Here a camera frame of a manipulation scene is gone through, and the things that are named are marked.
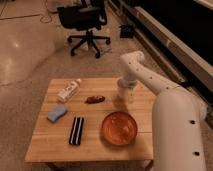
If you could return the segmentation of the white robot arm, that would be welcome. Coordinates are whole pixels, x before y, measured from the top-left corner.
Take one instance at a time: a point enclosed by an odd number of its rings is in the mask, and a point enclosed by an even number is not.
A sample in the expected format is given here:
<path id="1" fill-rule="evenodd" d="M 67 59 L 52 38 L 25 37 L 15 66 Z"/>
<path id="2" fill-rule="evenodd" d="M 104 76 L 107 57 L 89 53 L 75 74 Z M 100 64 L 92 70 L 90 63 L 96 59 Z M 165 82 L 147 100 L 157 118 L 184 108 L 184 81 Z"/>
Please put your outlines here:
<path id="1" fill-rule="evenodd" d="M 123 75 L 117 85 L 121 98 L 138 81 L 156 95 L 152 108 L 153 171 L 207 171 L 201 134 L 206 103 L 145 67 L 142 51 L 125 53 L 120 60 Z"/>

